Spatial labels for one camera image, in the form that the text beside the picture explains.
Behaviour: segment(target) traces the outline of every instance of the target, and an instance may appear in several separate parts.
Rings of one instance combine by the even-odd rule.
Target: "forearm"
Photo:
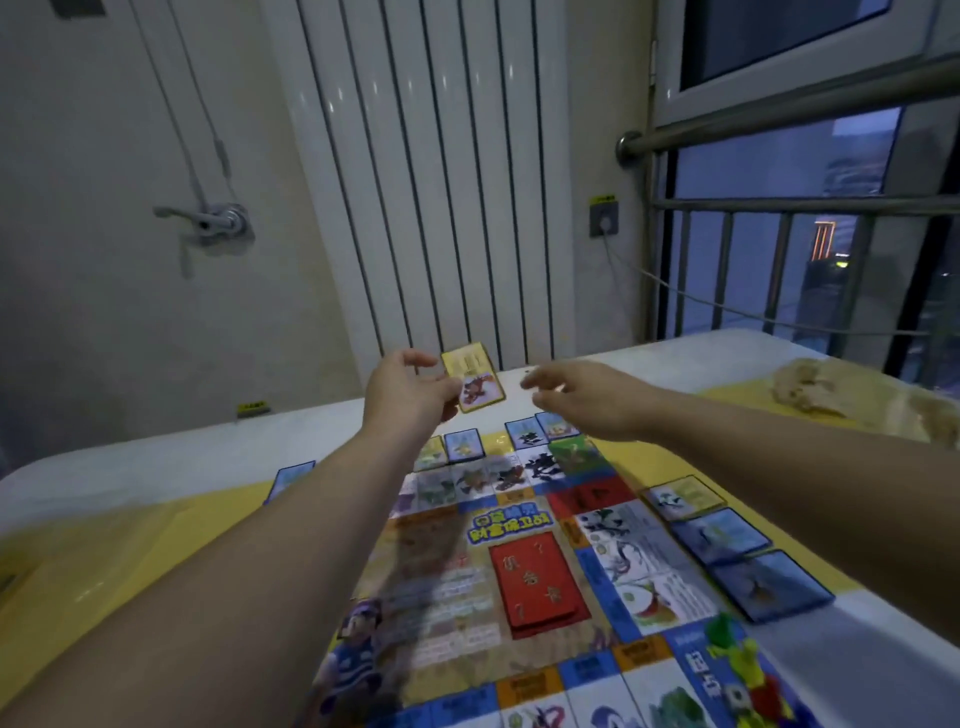
[[[361,430],[81,639],[0,723],[290,724],[421,445]]]
[[[665,393],[641,434],[831,563],[960,642],[960,453]]]

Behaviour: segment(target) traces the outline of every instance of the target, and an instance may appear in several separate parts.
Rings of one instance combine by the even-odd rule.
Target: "white tabletop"
[[[588,358],[696,392],[767,376],[797,356],[821,355],[731,328]],[[528,417],[536,408],[519,388],[526,371],[500,376],[507,399],[458,415],[438,432],[494,432]],[[45,458],[0,481],[0,534],[272,480],[279,468],[326,457],[357,430],[362,414],[363,401],[349,400]],[[960,724],[960,650],[875,595],[840,595],[826,609],[751,631],[825,726]]]

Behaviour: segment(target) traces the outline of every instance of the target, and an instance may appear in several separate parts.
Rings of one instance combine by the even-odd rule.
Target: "wall socket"
[[[603,237],[600,219],[610,219],[607,235],[616,235],[620,230],[620,203],[613,195],[594,197],[590,200],[590,237]]]

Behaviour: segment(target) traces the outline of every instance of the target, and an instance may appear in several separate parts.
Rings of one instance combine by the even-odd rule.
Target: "beige wall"
[[[129,6],[0,10],[0,445],[11,465],[293,409],[360,386],[256,0],[177,2],[255,242],[184,246],[196,207]],[[210,131],[162,3],[137,3],[211,201]]]
[[[589,238],[588,201],[596,195],[617,196],[620,232],[610,243],[617,255],[638,267],[641,209],[637,176],[620,169],[613,145],[628,129],[645,126],[652,24],[652,0],[567,0],[580,354],[630,346],[641,332],[639,274],[616,258],[611,267],[602,240]]]

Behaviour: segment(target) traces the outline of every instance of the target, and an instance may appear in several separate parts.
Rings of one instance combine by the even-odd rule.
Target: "board game title text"
[[[536,503],[525,502],[495,508],[473,519],[473,528],[467,534],[471,544],[495,541],[512,533],[522,533],[531,528],[551,525],[550,514],[541,511]]]

